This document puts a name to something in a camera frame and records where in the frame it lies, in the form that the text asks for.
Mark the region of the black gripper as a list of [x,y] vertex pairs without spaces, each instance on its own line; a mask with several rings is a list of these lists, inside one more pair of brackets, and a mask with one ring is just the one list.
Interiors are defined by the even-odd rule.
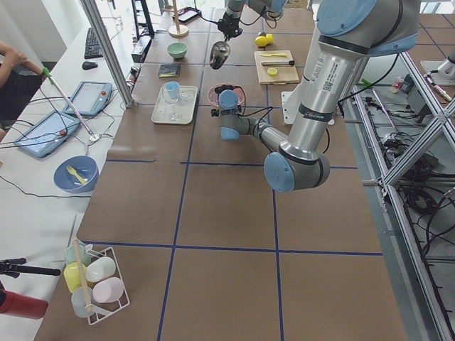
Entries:
[[218,30],[225,36],[225,42],[228,42],[232,36],[239,36],[242,34],[242,29],[239,27],[239,18],[232,18],[224,16],[217,22]]

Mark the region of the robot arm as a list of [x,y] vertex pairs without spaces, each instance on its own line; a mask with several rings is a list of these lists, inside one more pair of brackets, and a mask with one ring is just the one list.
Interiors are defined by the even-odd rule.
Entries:
[[224,41],[236,38],[242,34],[239,27],[242,11],[245,6],[255,11],[259,17],[268,21],[278,21],[282,15],[287,0],[229,0],[223,17],[218,20],[217,27],[223,33]]
[[330,163],[317,148],[356,63],[411,49],[419,10],[418,1],[322,1],[303,79],[288,100],[296,116],[291,131],[283,134],[263,119],[244,117],[237,95],[226,89],[218,93],[222,139],[257,137],[270,150],[264,174],[277,192],[323,184]]

